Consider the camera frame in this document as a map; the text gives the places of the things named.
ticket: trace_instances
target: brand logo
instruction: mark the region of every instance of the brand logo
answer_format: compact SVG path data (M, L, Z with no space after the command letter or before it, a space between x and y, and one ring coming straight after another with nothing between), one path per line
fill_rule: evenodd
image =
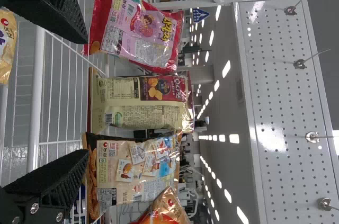
M177 99L182 99L182 96L181 96L181 89L180 89L180 79L179 78L175 78L174 79L174 83L175 83L175 97Z
M3 24L4 26L8 26L9 22L7 19L1 19L1 24Z
M163 19L164 26L161 27L161 31L164 33L161 40L168 41L172 35L172 19L165 17Z
M103 79L99 80L99 86L100 87L105 87L106 85L107 85L107 81L106 80L103 80Z
M174 205L174 203L173 203L173 200L172 200L172 199L169 199L167 203L168 203L168 205L169 205L170 207L172 207L172 206Z

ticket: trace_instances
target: cartoon character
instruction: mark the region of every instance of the cartoon character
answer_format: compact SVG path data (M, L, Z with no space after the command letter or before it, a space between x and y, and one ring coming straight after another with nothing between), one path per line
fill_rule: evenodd
M155 18L151 15L144 15L140 20L139 32L145 37L151 37L153 35L152 23Z
M165 157L160 162L152 166L151 172L159 170L159 177L164 177L170 174L172 168L171 158Z
M131 169L132 169L132 164L127 163L125 167L123 167L122 169L123 174L121 174L121 178L129 179L130 177L128 176L128 173L131 172Z

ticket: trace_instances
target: fluorescent light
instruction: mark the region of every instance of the fluorescent light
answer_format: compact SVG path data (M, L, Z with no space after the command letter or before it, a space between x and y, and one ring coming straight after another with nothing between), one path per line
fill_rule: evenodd
M221 184L221 181L219 179L217 179L217 184L218 184L219 188L222 188L222 184Z
M213 38L214 38L214 31L212 30L212 31L211 31L211 36L210 36L210 46L211 46L212 43L213 43Z
M215 211L215 214L216 214L216 218L217 218L217 220L219 221L219 220L220 220L220 217L219 217L219 213L218 213L218 211L217 211L217 210Z
M225 194L225 197L227 198L228 202L231 204L232 203L232 197L231 197L231 194L228 193L227 189L224 189L224 194Z
M333 130L332 133L334 137L339 137L339 130ZM334 139L334 146L335 146L335 151L337 152L337 155L339 155L339 138Z
M219 141L225 142L226 141L225 135L219 135Z
M220 11L221 11L221 5L218 5L217 11L216 11L216 21L219 19Z
M209 51L206 52L206 55L205 55L205 62L208 61L208 56L210 55Z
M226 65L224 66L223 70L222 70L222 77L226 77L227 73L229 72L229 70L231 69L231 62L227 61Z
M239 135L238 134L230 134L229 135L229 141L234 144L239 143Z
M244 213L242 212L242 210L237 207L237 214L240 218L240 220L242 220L243 224L248 224L248 218L244 215Z
M216 92L218 90L220 86L219 80L216 81L216 83L214 84L214 91Z

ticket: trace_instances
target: potato chip bag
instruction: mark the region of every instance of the potato chip bag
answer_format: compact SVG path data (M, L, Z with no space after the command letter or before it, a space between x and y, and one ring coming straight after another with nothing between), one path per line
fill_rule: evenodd
M0 84L8 84L16 36L16 20L13 13L0 9Z
M157 73L176 71L183 11L162 12L142 0L95 0L89 46Z
M187 213L171 187L167 187L131 224L190 224Z
M83 146L90 152L86 171L90 219L112 205L152 201L168 186L176 190L181 139L181 131L153 139L84 133Z
M190 75L102 78L90 68L88 128L99 133L112 125L128 129L168 129L192 133Z

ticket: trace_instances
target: store sign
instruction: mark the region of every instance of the store sign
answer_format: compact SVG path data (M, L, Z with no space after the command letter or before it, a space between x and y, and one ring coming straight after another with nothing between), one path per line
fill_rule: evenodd
M199 8L193 9L193 23L199 23L201 20L208 18L210 13Z

